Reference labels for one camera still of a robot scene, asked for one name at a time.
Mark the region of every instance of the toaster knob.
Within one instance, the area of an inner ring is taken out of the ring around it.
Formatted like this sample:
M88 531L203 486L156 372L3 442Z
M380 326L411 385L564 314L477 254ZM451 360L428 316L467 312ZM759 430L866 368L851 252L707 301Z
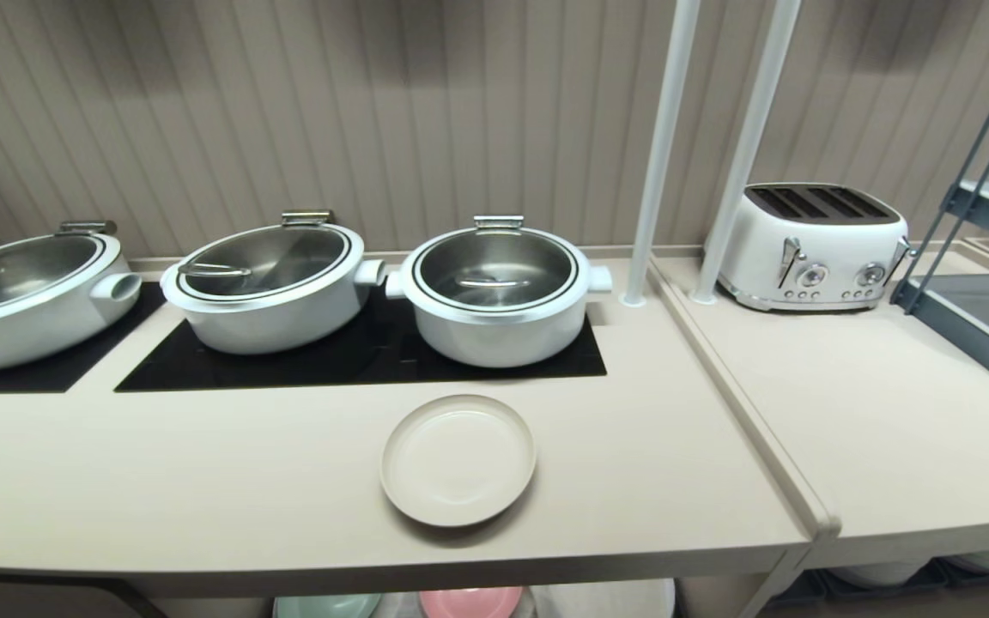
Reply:
M800 274L796 277L796 282L804 287L815 287L821 284L823 279L827 278L829 274L831 274L831 270L827 266L812 264L807 269L800 270Z
M862 287L875 286L882 282L884 275L887 274L888 271L883 266L875 262L868 263L857 273L857 285Z

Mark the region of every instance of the beige countertop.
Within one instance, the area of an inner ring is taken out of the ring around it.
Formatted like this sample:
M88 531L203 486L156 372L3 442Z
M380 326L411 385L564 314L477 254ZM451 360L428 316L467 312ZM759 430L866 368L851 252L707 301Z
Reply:
M986 273L966 255L951 251L939 271ZM698 259L655 263L672 288L695 285ZM886 301L870 312L784 314L725 293L711 306L678 298L840 515L839 537L816 545L808 567L989 548L985 368Z
M621 289L627 261L602 263ZM0 570L172 594L259 575L232 596L309 574L389 591L768 571L804 528L660 298L616 299L589 306L605 377L115 394L179 324L163 306L67 394L0 395ZM420 404L468 392L526 419L537 476L490 524L412 524L380 489L381 447Z

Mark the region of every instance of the toaster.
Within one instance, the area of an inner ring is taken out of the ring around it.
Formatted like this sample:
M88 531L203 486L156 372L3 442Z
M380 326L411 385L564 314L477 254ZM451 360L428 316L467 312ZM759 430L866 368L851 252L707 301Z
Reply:
M763 312L868 309L907 254L914 251L906 220L867 193L818 183L749 185L719 284Z

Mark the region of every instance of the beige plate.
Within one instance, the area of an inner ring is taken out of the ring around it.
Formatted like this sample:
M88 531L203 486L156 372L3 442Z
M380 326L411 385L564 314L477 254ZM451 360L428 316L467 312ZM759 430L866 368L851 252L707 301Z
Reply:
M425 403L404 418L384 449L388 498L424 524L478 524L509 507L537 466L533 434L518 412L478 395Z

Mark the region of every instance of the pink plate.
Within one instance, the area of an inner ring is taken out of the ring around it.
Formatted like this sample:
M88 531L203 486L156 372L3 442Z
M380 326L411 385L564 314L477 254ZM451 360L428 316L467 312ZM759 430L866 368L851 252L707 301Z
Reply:
M521 599L521 587L464 588L419 593L429 618L507 618Z

